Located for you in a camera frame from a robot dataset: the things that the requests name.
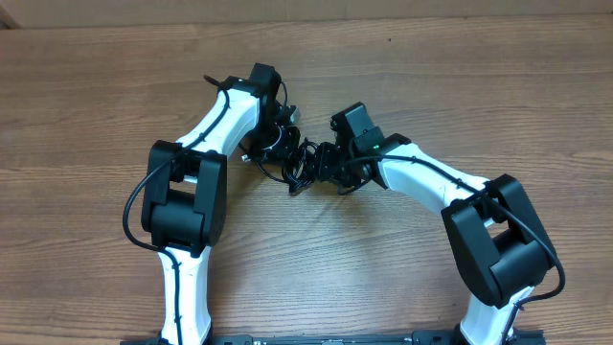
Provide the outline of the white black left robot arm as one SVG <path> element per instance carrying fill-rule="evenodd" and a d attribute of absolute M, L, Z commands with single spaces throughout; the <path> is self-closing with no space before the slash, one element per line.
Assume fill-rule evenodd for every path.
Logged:
<path fill-rule="evenodd" d="M 156 344 L 210 338 L 209 260 L 226 219 L 228 160 L 248 138 L 249 159 L 288 161 L 297 146 L 299 111 L 278 101 L 282 86 L 274 67 L 257 63 L 248 78 L 217 84 L 215 105 L 188 134 L 150 149 L 141 223 L 164 277 L 165 321 Z"/>

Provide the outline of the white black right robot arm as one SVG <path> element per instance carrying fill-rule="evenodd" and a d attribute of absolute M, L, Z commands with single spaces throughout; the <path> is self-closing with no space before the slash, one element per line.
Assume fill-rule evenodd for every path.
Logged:
<path fill-rule="evenodd" d="M 526 304 L 564 289 L 565 274 L 526 191 L 514 177 L 489 180 L 453 169 L 410 139 L 385 136 L 356 103 L 330 119 L 333 143 L 316 151 L 320 180 L 342 195 L 374 182 L 441 216 L 459 274 L 470 292 L 465 316 L 449 332 L 413 332 L 413 344 L 542 344 L 518 331 Z"/>

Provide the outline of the black USB cable gray plug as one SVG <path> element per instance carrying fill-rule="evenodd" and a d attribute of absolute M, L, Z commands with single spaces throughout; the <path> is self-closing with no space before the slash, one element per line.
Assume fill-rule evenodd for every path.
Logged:
<path fill-rule="evenodd" d="M 254 144 L 246 148 L 239 143 L 238 147 L 246 161 L 255 164 L 270 180 L 284 184 L 291 195 L 299 194 L 317 179 L 315 158 L 320 145 L 307 138 L 269 151 L 256 151 Z"/>

